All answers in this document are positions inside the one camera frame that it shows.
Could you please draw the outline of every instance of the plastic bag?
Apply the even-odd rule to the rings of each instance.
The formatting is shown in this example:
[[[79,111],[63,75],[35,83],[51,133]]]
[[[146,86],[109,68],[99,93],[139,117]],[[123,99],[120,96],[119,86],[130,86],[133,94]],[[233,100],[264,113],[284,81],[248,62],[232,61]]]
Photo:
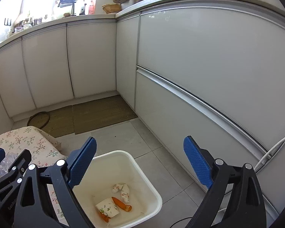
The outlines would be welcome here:
[[[4,160],[2,160],[0,163],[0,177],[8,173],[8,168],[12,165],[16,158],[17,154],[15,153],[8,153],[5,155]]]

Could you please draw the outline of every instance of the gray floor tile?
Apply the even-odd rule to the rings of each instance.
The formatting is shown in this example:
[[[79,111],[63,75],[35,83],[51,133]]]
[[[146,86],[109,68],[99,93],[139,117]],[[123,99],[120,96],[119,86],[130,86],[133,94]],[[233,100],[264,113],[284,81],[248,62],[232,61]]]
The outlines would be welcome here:
[[[183,189],[194,182],[164,147],[160,147],[153,152]]]
[[[201,204],[206,195],[204,190],[202,190],[201,187],[198,186],[196,182],[193,182],[188,188],[186,188],[185,192],[198,206]]]
[[[131,121],[131,123],[152,151],[162,146],[140,119]]]
[[[78,135],[64,135],[56,138],[61,142],[61,151],[60,153],[69,156],[71,151],[79,149],[86,142],[86,140],[91,136],[90,133],[78,134]]]
[[[124,150],[137,158],[151,151],[131,122],[104,128],[91,134],[97,141],[98,155]]]
[[[192,217],[198,206],[190,199],[185,191],[163,204],[160,212],[141,223],[135,228],[169,228],[174,222]],[[173,228],[184,228],[190,219],[181,221],[173,226]]]
[[[14,122],[11,130],[17,129],[17,128],[22,128],[22,127],[26,127],[27,123],[28,123],[29,118],[25,118],[19,121]]]
[[[160,193],[163,203],[176,196],[182,188],[170,175],[163,164],[156,158],[153,152],[149,152],[136,159],[136,162]]]

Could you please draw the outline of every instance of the carrot piece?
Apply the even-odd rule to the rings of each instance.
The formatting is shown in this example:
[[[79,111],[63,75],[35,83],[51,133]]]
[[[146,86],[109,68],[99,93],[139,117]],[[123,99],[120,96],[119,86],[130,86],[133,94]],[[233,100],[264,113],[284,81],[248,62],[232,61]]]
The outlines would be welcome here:
[[[126,205],[124,204],[122,201],[118,200],[115,197],[112,197],[114,203],[119,206],[122,210],[125,210],[126,212],[130,212],[132,210],[132,206],[131,205]]]
[[[101,212],[99,212],[100,213],[100,216],[101,216],[101,218],[105,221],[105,222],[107,222],[107,223],[109,223],[109,217],[108,216],[105,216],[103,213],[101,213]]]

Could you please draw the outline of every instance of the floral cushion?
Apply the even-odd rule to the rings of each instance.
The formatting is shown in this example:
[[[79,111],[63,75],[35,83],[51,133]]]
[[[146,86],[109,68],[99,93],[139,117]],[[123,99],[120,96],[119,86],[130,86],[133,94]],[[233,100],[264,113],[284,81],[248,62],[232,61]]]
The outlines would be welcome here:
[[[0,135],[0,148],[5,155],[15,153],[17,156],[28,149],[32,154],[31,163],[39,167],[51,166],[59,159],[66,159],[58,150],[61,150],[61,142],[44,131],[33,127],[18,128]],[[66,224],[57,197],[52,185],[48,185],[49,194],[57,217],[61,223]]]

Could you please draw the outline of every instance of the white cable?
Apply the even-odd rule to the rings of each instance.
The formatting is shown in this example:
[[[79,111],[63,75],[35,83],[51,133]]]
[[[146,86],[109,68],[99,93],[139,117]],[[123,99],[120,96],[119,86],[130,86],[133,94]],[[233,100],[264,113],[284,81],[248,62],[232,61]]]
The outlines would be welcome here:
[[[254,167],[254,171],[257,170],[258,166],[262,163],[262,161],[267,158],[267,156],[273,151],[275,150],[282,142],[285,141],[285,137],[280,140],[277,144],[275,144],[267,153],[265,153],[265,155],[261,158],[261,160],[257,163],[257,165]]]

